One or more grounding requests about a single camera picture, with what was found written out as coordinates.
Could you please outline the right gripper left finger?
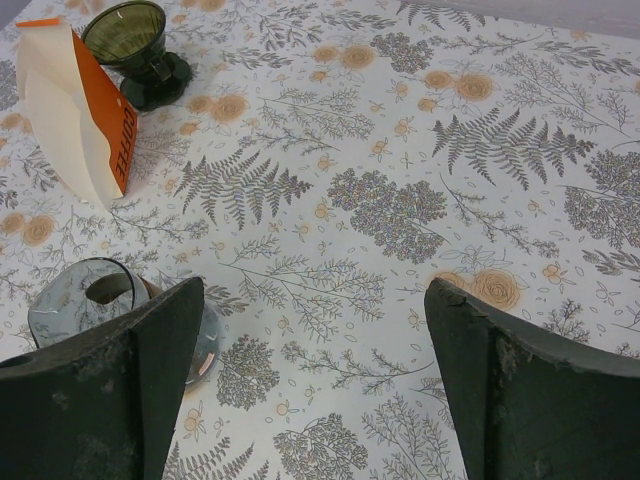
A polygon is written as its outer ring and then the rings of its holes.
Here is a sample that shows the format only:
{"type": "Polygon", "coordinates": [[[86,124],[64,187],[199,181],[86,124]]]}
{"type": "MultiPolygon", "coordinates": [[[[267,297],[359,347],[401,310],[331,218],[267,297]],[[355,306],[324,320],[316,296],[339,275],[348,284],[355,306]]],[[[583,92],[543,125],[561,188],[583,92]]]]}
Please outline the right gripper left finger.
{"type": "Polygon", "coordinates": [[[190,278],[1,364],[4,479],[159,479],[204,309],[190,278]]]}

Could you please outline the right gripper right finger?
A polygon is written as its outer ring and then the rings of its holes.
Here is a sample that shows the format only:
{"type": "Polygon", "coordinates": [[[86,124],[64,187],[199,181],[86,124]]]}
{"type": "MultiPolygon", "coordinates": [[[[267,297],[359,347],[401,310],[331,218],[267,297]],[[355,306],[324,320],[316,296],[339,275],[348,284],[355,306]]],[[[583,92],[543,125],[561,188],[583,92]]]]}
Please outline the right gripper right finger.
{"type": "Polygon", "coordinates": [[[469,478],[638,478],[638,360],[548,332],[441,278],[424,307],[469,478]]]}

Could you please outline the grey glass carafe wooden collar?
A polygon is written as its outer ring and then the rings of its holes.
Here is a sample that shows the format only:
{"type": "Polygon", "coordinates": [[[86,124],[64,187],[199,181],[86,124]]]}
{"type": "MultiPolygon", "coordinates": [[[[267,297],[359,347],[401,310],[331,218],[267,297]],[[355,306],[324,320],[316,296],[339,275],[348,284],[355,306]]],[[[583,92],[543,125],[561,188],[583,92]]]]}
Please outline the grey glass carafe wooden collar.
{"type": "Polygon", "coordinates": [[[121,262],[93,257],[63,270],[34,300],[28,325],[45,348],[144,305],[165,290],[121,262]]]}

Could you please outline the orange coffee filter pack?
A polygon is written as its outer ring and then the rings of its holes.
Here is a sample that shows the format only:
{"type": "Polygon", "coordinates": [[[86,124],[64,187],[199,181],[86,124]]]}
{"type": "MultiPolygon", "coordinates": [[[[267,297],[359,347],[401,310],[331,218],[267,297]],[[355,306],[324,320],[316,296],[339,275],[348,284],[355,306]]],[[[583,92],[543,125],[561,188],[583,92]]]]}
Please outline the orange coffee filter pack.
{"type": "Polygon", "coordinates": [[[18,93],[36,140],[74,194],[108,210],[126,192],[137,114],[68,23],[17,27],[18,93]]]}

